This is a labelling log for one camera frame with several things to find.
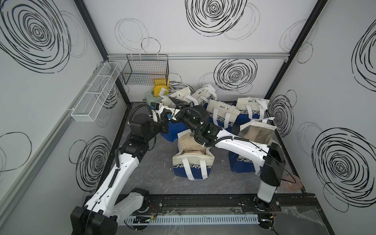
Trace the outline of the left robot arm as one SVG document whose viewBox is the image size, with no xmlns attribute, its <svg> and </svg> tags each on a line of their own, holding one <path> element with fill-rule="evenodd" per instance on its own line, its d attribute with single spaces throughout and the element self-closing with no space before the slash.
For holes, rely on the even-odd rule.
<svg viewBox="0 0 376 235">
<path fill-rule="evenodd" d="M 115 151 L 115 165 L 99 189 L 83 207 L 75 207 L 70 220 L 74 235 L 114 235 L 119 225 L 133 212 L 147 210 L 149 192 L 135 188 L 122 201 L 118 197 L 133 171 L 149 151 L 149 142 L 168 131 L 176 110 L 162 104 L 141 104 L 147 112 L 129 115 L 130 133 Z"/>
</svg>

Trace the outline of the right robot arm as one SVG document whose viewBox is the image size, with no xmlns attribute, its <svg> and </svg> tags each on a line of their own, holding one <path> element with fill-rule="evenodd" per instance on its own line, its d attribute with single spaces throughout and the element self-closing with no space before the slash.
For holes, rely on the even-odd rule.
<svg viewBox="0 0 376 235">
<path fill-rule="evenodd" d="M 259 144 L 236 136 L 209 122 L 206 112 L 199 106 L 182 108 L 169 114 L 172 122 L 183 123 L 193 132 L 194 140 L 204 147 L 217 147 L 250 159 L 261 167 L 260 185 L 254 204 L 259 210 L 271 207 L 276 189 L 281 185 L 286 162 L 278 144 Z"/>
</svg>

